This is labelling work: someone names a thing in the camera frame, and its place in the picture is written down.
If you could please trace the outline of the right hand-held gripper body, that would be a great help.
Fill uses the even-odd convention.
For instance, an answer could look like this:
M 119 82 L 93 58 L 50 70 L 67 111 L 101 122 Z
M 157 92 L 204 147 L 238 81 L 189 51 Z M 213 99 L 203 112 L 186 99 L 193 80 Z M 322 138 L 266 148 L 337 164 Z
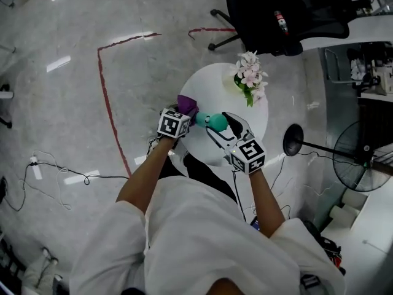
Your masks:
M 263 167 L 265 149 L 254 135 L 242 138 L 232 136 L 228 146 L 228 162 L 239 171 L 249 175 Z

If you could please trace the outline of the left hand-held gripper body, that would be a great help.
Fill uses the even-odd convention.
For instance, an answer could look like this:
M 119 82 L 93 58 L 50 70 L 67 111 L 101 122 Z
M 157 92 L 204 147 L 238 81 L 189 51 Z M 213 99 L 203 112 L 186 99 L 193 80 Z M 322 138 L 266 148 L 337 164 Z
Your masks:
M 158 122 L 157 133 L 171 138 L 181 138 L 189 130 L 191 117 L 177 111 L 164 108 Z

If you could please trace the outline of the teal bottle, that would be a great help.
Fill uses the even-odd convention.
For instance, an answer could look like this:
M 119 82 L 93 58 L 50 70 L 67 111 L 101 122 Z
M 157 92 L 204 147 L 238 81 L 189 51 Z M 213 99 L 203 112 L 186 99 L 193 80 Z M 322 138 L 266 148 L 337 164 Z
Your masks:
M 222 132 L 228 127 L 228 120 L 223 114 L 208 114 L 198 111 L 195 123 L 200 127 L 209 127 L 216 132 Z

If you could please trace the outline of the purple cloth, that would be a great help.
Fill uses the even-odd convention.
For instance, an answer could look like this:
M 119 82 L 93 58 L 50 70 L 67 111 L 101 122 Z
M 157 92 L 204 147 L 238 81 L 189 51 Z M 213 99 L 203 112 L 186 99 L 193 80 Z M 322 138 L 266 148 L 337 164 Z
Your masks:
M 177 110 L 179 113 L 190 117 L 190 126 L 195 125 L 196 115 L 199 112 L 197 102 L 184 95 L 177 96 Z

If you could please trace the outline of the person's left forearm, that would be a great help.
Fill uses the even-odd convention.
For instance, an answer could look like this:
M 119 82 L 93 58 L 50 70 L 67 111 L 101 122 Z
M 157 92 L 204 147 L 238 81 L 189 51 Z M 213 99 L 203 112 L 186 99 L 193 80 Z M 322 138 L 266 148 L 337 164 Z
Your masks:
M 146 160 L 123 185 L 116 202 L 128 202 L 141 210 L 144 214 L 146 213 L 157 185 L 160 172 L 174 143 L 175 139 L 170 137 L 163 137 L 158 142 L 153 151 L 147 156 Z

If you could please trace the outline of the person's right forearm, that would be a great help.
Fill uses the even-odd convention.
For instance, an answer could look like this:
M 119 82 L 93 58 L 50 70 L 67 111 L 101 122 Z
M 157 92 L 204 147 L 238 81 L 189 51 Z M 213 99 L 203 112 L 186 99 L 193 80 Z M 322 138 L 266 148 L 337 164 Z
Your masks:
M 270 238 L 284 223 L 285 217 L 261 169 L 249 175 L 259 231 Z

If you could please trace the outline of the person's black trousers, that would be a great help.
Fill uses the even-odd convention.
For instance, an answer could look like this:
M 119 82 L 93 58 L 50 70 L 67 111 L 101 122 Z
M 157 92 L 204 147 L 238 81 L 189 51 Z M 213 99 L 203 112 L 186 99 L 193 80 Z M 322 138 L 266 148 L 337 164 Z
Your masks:
M 194 158 L 193 155 L 187 152 L 183 157 L 183 164 L 187 169 L 189 178 L 216 189 L 217 191 L 230 197 L 235 203 L 238 203 L 235 193 L 228 183 L 216 176 L 205 163 L 200 162 L 198 159 Z M 163 179 L 171 176 L 185 177 L 185 175 L 183 175 L 173 165 L 169 156 L 167 156 L 158 178 Z

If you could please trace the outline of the black standing fan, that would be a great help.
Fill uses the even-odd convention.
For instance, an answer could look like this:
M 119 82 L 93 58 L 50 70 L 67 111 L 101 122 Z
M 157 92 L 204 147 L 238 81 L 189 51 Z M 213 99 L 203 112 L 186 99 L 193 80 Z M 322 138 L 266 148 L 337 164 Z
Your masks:
M 365 123 L 347 127 L 334 148 L 306 142 L 301 126 L 291 125 L 283 137 L 284 153 L 295 156 L 303 146 L 328 152 L 337 178 L 350 190 L 371 192 L 393 178 L 393 137 L 366 129 Z

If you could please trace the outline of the white round side table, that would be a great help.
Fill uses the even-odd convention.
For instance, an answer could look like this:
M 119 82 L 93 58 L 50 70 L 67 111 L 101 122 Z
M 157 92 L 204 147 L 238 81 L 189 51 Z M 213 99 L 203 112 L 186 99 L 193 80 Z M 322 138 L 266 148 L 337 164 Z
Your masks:
M 268 100 L 263 96 L 253 106 L 248 106 L 244 94 L 231 78 L 232 67 L 234 65 L 229 63 L 214 63 L 201 68 L 185 83 L 181 95 L 194 99 L 201 112 L 236 114 L 248 122 L 257 138 L 262 139 L 268 123 Z M 224 151 L 199 125 L 190 127 L 182 143 L 189 153 L 210 166 L 228 165 Z

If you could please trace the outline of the pink flower bouquet vase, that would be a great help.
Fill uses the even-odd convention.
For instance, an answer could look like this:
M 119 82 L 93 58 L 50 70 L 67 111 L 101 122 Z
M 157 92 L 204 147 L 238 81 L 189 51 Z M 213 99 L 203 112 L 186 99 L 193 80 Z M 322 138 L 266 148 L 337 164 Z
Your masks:
M 265 80 L 268 74 L 262 69 L 257 52 L 244 52 L 238 54 L 238 61 L 231 67 L 230 79 L 243 93 L 247 107 L 265 96 Z

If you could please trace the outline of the person's white shirt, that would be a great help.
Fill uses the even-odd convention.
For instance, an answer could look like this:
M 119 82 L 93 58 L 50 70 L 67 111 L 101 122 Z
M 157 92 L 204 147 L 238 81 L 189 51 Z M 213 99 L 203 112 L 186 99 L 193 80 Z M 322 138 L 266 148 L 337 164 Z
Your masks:
M 181 176 L 159 180 L 145 215 L 113 203 L 77 258 L 70 295 L 203 295 L 222 278 L 248 295 L 300 295 L 301 278 L 344 295 L 341 272 L 299 219 L 266 237 L 227 195 Z

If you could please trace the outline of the white paper roll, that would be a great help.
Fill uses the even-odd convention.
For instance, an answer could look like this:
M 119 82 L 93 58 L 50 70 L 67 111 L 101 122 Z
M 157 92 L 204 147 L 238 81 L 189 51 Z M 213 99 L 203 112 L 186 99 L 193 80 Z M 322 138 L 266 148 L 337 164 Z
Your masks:
M 357 215 L 352 211 L 345 210 L 336 205 L 330 210 L 329 216 L 333 221 L 345 228 L 351 228 L 357 218 Z
M 353 191 L 350 189 L 346 189 L 346 191 L 344 192 L 344 194 L 341 198 L 341 202 L 345 205 L 352 207 L 352 208 L 355 208 L 357 210 L 361 210 L 364 207 L 367 199 L 368 199 L 368 196 L 362 192 L 357 192 L 357 191 Z

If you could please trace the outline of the black mesh office chair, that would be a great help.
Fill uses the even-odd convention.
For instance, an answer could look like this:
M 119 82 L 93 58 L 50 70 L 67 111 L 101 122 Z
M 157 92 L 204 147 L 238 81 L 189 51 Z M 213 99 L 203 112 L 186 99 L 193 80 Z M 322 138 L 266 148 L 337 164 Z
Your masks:
M 209 50 L 240 39 L 245 49 L 257 54 L 270 53 L 288 57 L 303 52 L 301 42 L 314 37 L 346 39 L 349 22 L 356 17 L 352 0 L 226 0 L 227 13 L 213 9 L 231 24 L 236 36 L 218 44 L 210 43 Z M 279 27 L 274 11 L 286 20 L 289 35 Z

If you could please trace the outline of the red label bottle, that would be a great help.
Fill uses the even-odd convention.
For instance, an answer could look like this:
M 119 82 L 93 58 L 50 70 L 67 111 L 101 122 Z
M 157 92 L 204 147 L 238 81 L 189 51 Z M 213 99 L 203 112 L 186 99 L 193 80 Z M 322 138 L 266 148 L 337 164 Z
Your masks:
M 276 17 L 279 27 L 281 28 L 282 32 L 288 36 L 289 35 L 289 30 L 288 30 L 288 26 L 286 23 L 285 18 L 283 17 L 282 13 L 278 10 L 274 11 L 274 16 Z

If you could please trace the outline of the white power strip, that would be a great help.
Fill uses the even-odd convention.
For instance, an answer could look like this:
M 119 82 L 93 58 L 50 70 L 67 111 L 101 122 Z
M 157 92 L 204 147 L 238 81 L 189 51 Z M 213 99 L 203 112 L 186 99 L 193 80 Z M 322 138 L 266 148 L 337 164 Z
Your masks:
M 34 176 L 37 180 L 42 180 L 42 173 L 39 168 L 38 159 L 35 156 L 30 157 L 31 167 L 33 169 Z

